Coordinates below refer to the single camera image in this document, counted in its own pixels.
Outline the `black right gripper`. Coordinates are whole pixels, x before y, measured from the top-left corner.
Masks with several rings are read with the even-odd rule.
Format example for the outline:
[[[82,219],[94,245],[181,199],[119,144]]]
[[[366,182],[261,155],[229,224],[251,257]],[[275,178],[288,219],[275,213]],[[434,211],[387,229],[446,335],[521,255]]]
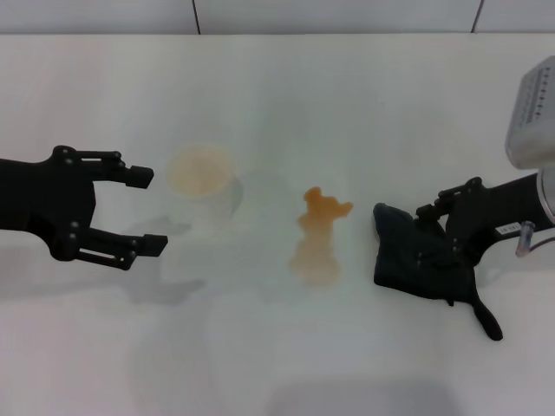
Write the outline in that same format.
[[[480,262],[492,245],[517,237],[528,221],[540,230],[540,200],[537,177],[533,175],[487,188],[480,177],[440,191],[437,199],[416,210],[422,221],[438,221],[447,215],[447,239],[455,247],[418,252],[418,267],[450,270]]]

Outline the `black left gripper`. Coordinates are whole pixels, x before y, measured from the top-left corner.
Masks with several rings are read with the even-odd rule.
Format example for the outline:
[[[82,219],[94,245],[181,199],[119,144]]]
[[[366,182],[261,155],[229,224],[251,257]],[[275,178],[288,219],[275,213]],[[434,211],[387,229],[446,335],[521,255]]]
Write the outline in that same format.
[[[57,146],[40,162],[2,159],[1,229],[39,237],[59,261],[129,270],[137,257],[159,257],[168,237],[88,229],[95,209],[93,181],[147,189],[153,177],[149,167],[127,167],[117,151]]]

